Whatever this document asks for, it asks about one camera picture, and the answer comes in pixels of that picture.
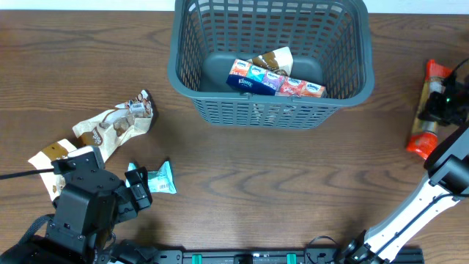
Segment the candy wrapper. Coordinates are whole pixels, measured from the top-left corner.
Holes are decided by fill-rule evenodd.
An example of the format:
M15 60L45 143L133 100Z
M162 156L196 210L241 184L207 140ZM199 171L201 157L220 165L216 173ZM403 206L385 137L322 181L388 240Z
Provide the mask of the candy wrapper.
M407 143L407 151L417 153L426 159L438 145L436 122L423 121L418 115L424 110L425 103L432 92L444 92L441 81L451 74L451 69L439 65L431 59L426 64L426 77L424 88L418 104L417 115L413 120L410 140Z
M282 76L290 76L293 56L290 48L283 47L249 59L248 62Z
M153 118L152 103L149 95L142 90L134 100L115 106L96 117L79 122L73 126L79 147L87 145L100 148L103 160L127 140L142 135L149 130Z
M36 167L36 169L53 169L52 161L67 158L68 153L74 150L76 150L76 147L68 142L68 140L63 139L45 147L34 157L30 158L28 162ZM64 188L65 179L61 175L55 175L53 172L41 173L40 175L51 200L54 200Z
M136 165L129 163L128 171L137 169ZM165 161L158 171L148 172L148 187L152 193L176 194L177 190L173 182L173 172L169 161Z

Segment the small teal package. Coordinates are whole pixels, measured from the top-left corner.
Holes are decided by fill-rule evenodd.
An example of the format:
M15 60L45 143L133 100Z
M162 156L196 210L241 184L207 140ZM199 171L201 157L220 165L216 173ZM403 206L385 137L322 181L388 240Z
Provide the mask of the small teal package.
M265 72L266 69L252 65L251 68L249 68L248 75L246 77L251 78L257 82L262 82Z
M135 164L129 163L128 171L137 169ZM169 161L165 161L158 171L148 172L148 187L152 193L176 194L176 186L173 183L173 171Z

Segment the wooden table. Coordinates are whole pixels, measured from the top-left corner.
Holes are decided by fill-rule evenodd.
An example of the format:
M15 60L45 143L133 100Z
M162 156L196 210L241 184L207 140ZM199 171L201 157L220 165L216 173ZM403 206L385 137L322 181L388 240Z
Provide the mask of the wooden table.
M387 216L424 173L405 145L425 61L453 67L468 56L468 16L371 15L377 84L364 104L314 130L222 128L168 82L172 19L0 12L1 173L32 169L27 160L72 139L77 122L148 89L160 113L155 127L106 166L124 178L129 161L156 169L170 157L178 194L154 194L150 210L116 227L118 239L186 249L300 248L317 235L346 243ZM53 208L33 175L1 182L0 211L3 252ZM462 202L409 244L427 263L467 263L468 211Z

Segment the crumpled snack bag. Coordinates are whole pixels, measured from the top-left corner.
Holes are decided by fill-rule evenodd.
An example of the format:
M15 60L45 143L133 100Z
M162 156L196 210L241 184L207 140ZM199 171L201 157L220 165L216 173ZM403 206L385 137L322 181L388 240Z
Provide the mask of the crumpled snack bag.
M73 126L73 132L78 138L79 147L99 147L106 162L127 140L148 132L152 118L152 103L147 91L142 90L135 99L79 122Z
M68 153L74 150L76 150L76 147L68 140L63 139L48 145L34 157L30 158L28 162L36 167L36 169L53 169L52 161L67 158ZM51 200L54 200L64 188L65 179L61 175L55 175L53 172L41 173L40 175Z

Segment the white wall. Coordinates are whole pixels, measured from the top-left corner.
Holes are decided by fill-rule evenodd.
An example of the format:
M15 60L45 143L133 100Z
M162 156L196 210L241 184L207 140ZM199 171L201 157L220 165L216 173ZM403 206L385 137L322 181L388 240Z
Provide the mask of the white wall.
M364 0L369 12L469 14L469 0ZM0 0L0 10L172 11L174 0Z

